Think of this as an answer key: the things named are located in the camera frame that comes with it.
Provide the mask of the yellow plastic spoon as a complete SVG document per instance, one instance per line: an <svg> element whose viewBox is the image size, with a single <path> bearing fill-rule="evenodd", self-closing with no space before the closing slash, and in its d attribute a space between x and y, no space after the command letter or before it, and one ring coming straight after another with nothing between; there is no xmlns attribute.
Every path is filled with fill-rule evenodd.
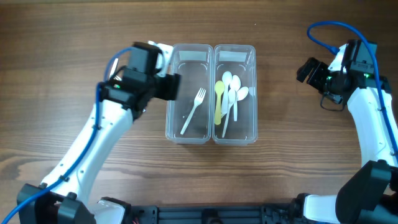
<svg viewBox="0 0 398 224"><path fill-rule="evenodd" d="M215 83L216 105L215 105L215 125L221 124L221 97L224 92L224 83L219 80Z"/></svg>

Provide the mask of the white spoon four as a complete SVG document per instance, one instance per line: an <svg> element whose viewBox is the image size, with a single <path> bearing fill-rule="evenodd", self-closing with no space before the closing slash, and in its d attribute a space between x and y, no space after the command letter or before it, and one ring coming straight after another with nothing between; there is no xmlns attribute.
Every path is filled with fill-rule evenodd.
<svg viewBox="0 0 398 224"><path fill-rule="evenodd" d="M227 113L228 107L228 90L229 84L232 81L232 73L230 71L224 72L222 76L222 82L224 83L224 92L223 92L223 99L221 104L221 116L224 116Z"/></svg>

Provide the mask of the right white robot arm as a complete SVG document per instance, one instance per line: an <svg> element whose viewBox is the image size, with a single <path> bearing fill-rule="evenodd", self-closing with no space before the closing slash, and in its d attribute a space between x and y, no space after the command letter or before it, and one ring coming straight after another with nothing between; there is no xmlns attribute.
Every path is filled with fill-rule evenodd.
<svg viewBox="0 0 398 224"><path fill-rule="evenodd" d="M302 215L322 223L397 224L397 125L391 89L371 62L327 64L311 57L297 71L324 97L351 113L361 168L336 195L306 195Z"/></svg>

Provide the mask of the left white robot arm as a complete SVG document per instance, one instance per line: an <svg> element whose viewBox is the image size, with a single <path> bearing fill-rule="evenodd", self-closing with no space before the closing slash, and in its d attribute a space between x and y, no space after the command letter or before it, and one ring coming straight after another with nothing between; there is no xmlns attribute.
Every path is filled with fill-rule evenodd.
<svg viewBox="0 0 398 224"><path fill-rule="evenodd" d="M90 117L68 152L39 186L23 186L17 207L3 222L18 214L21 223L129 223L129 203L105 197L88 206L94 181L149 100L176 99L180 80L176 73L158 77L126 72L121 80L98 83Z"/></svg>

